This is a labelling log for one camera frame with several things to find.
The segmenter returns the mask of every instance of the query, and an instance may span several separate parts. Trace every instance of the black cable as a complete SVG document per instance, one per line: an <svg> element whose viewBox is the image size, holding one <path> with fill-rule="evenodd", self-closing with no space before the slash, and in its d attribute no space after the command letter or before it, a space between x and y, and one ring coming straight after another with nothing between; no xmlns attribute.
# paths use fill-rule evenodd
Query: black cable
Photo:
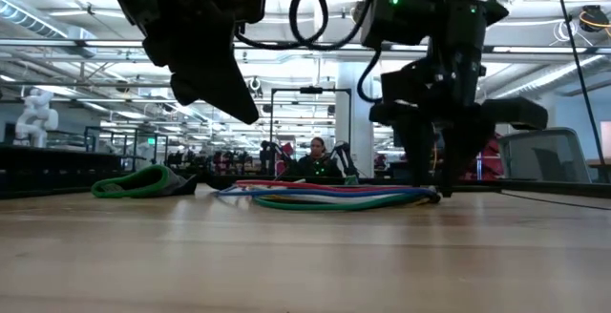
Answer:
<svg viewBox="0 0 611 313"><path fill-rule="evenodd" d="M248 45L250 47L259 48L259 49L262 49L262 50L269 50L269 51L288 51L288 50L294 50L294 49L297 49L299 47L307 46L309 44L312 44L313 42L318 40L321 36L323 36L323 34L327 30L327 26L328 26L328 18L329 17L328 17L327 0L318 0L318 3L321 6L321 13L323 15L323 24L321 25L321 28L319 30L317 30L312 36L310 36L308 39L304 39L303 40L304 42L302 42L302 40L300 40L299 42L287 42L287 43L284 43L284 44L269 45L269 44L265 44L263 42L251 40L251 39L247 38L246 36L244 36L243 34L241 34L238 30L236 30L236 38L240 42L243 42L244 44L246 44L246 45Z"/></svg>
<svg viewBox="0 0 611 313"><path fill-rule="evenodd" d="M363 91L363 85L365 84L365 78L367 78L371 70L373 70L373 68L375 67L375 64L377 64L378 60L380 60L380 55L382 55L382 51L375 50L373 58L368 63L367 67L365 68L365 71L363 72L363 74L361 74L361 77L359 78L359 81L356 84L356 93L359 95L359 97L364 101L373 104L382 102L382 98L371 98L367 96Z"/></svg>
<svg viewBox="0 0 611 313"><path fill-rule="evenodd" d="M590 209L598 209L598 210L603 210L603 211L611 211L611 208L605 208L605 207L597 207L597 206L590 206L590 205L585 205L585 204L577 204L577 203L569 203L569 202L560 202L560 201L554 201L554 200L543 199L543 198L529 198L529 197L524 197L522 195L516 195L516 194L507 194L507 193L499 193L499 194L508 196L508 197L512 197L512 198L529 199L529 200L533 200L537 202L554 203L554 204L560 204L560 205L566 205L566 206L578 207L578 208L590 208Z"/></svg>
<svg viewBox="0 0 611 313"><path fill-rule="evenodd" d="M562 14L564 15L564 23L566 24L566 29L569 33L569 41L571 42L571 49L573 50L573 57L575 58L575 66L577 67L577 75L579 77L579 83L581 85L581 93L583 94L583 100L585 101L585 107L588 110L588 116L590 117L590 124L592 125L592 132L594 133L594 141L596 142L596 149L597 149L597 152L599 153L600 166L602 168L606 168L606 164L604 162L604 156L602 155L602 147L600 146L599 129L596 127L596 119L594 118L594 113L592 113L592 104L590 104L590 96L585 86L585 79L583 78L583 70L581 69L581 64L579 63L579 55L577 53L577 46L575 45L575 37L573 36L573 31L571 30L571 19L569 17L568 12L566 11L566 4L564 3L564 0L559 0L559 1L560 1L560 6L562 7ZM610 183L609 174L606 171L602 172L602 177L606 183Z"/></svg>
<svg viewBox="0 0 611 313"><path fill-rule="evenodd" d="M293 36L295 37L295 39L297 39L297 42L300 43L300 45L307 47L309 50L314 50L314 51L335 51L347 45L354 38L354 36L356 36L358 31L361 29L361 26L363 26L363 22L365 22L365 17L367 16L367 11L369 10L369 7L371 6L371 0L365 0L363 12L358 16L358 19L354 27L352 28L352 30L348 33L346 37L330 45L318 45L312 41L305 39L299 31L299 25L297 23L298 21L297 12L298 12L300 3L301 3L301 0L291 0L290 2L290 8L288 10L288 23L290 25L290 30L293 33Z"/></svg>

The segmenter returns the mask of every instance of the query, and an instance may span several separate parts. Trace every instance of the green cable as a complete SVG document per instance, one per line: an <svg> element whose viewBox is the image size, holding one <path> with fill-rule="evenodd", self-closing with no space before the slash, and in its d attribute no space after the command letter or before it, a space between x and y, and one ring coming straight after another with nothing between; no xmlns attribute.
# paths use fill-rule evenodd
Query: green cable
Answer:
<svg viewBox="0 0 611 313"><path fill-rule="evenodd" d="M394 195L387 198L377 198L359 203L322 203L322 204L302 204L302 203L281 203L264 197L253 197L253 200L265 208L292 210L292 211L358 211L373 208L380 208L389 205L416 203L422 200L422 195Z"/></svg>

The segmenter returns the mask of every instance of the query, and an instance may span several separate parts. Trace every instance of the ceiling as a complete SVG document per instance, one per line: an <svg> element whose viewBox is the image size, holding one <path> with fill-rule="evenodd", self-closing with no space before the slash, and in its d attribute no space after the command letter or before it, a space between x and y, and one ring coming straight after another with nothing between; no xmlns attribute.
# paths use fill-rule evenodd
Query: ceiling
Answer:
<svg viewBox="0 0 611 313"><path fill-rule="evenodd" d="M262 113L261 123L246 126L205 103L197 103L187 108L174 103L168 84L169 71L155 67L148 61L137 42L142 39L140 31L124 19L116 0L8 1L62 31L79 31L79 35L83 36L87 35L82 33L84 29L91 34L89 37L123 43L115 43L115 47L93 47L95 56L85 59L82 54L66 53L62 48L41 43L49 39L41 39L40 35L0 18L0 74L4 75L5 81L13 79L16 82L53 83L55 87L60 88L55 89L56 100L77 98L85 108L97 111L108 117L107 119L112 116L112 124L106 124L117 130L120 130L120 126L137 125L135 121L153 120L158 122L156 128L171 132L174 137L184 138L189 135L186 140L191 142L214 140L219 145L231 144L251 149L255 149L262 138L268 136L267 113ZM349 12L358 0L327 1L331 19L322 40L333 42L343 38L353 26ZM567 90L562 89L562 86L574 86L576 78L571 77L574 74L567 68L571 66L572 55L568 52L570 50L566 49L569 45L564 37L566 35L563 35L565 29L560 26L562 12L558 0L500 1L510 9L511 14L488 30L486 45L498 48L495 48L495 53L484 55L488 72L487 76L480 80L478 98L540 94L549 90L565 93ZM579 13L582 6L589 4L601 5L604 11L611 10L611 0L566 1L571 13ZM267 0L264 21L248 26L246 36L265 41L292 40L287 23L289 3L290 0ZM87 7L91 7L94 14L87 13ZM313 34L320 20L320 8L316 6L315 0L303 1L299 19L302 33ZM32 44L12 46L7 41L12 38L36 40ZM577 46L584 50L597 46L601 47L602 52L604 47L611 47L609 35L605 31L581 31L575 38ZM524 49L549 46L558 47L559 51L539 54L540 49ZM405 50L402 52L400 48L396 48L395 52L385 52L373 70L373 76L378 77L380 73L400 69L422 55L416 48ZM584 55L582 59L587 59L588 56L590 55ZM360 49L356 44L338 52L325 53L305 50L270 52L241 46L236 49L236 58L242 74L248 81L257 77L261 83L263 97L257 98L260 107L269 103L270 91L274 87L299 88L314 84L333 88L338 75L338 62L368 62L370 57L370 52ZM534 80L543 74L557 72L562 70L562 67L566 73L561 80L551 80L554 85L547 82L541 84L540 81L536 83L538 86L533 84ZM590 69L586 69L586 75L600 73L601 68L605 67L608 67L606 55L603 60L597 59ZM62 87L75 81L82 85ZM129 92L120 92L116 87L121 90L128 88ZM146 97L154 97L158 101L153 102ZM276 106L274 111L280 122L275 128L277 135L296 136L298 143L308 141L312 135L329 138L334 135L333 116L327 111L327 107L335 102L334 94L303 96L278 93L275 98L284 102L283 105ZM299 101L300 105L291 104L293 101ZM173 108L164 107L166 103ZM377 127L375 134L378 149L387 147L391 130Z"/></svg>

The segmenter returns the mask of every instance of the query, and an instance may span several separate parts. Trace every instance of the humanoid robot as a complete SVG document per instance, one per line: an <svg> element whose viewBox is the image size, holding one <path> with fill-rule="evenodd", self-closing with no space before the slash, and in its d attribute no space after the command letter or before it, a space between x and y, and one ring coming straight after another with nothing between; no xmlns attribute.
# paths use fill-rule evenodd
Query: humanoid robot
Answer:
<svg viewBox="0 0 611 313"><path fill-rule="evenodd" d="M56 130L59 122L57 111L49 107L52 98L53 93L30 90L24 98L23 113L17 118L13 145L31 146L32 140L33 147L47 146L47 131Z"/></svg>

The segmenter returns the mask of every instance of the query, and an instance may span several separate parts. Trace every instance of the red cable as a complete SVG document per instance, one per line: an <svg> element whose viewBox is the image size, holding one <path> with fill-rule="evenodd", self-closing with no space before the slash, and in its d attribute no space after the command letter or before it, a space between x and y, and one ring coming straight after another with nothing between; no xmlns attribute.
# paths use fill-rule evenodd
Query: red cable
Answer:
<svg viewBox="0 0 611 313"><path fill-rule="evenodd" d="M280 186L289 189L313 189L313 190L326 190L333 192L344 192L344 193L361 193L370 191L390 190L390 189L405 189L409 186L370 186L370 187L354 187L354 188L342 188L334 187L329 185L319 185L312 183L294 183L285 182L279 180L238 180L236 185L239 187L245 187L249 185L268 185L268 186Z"/></svg>

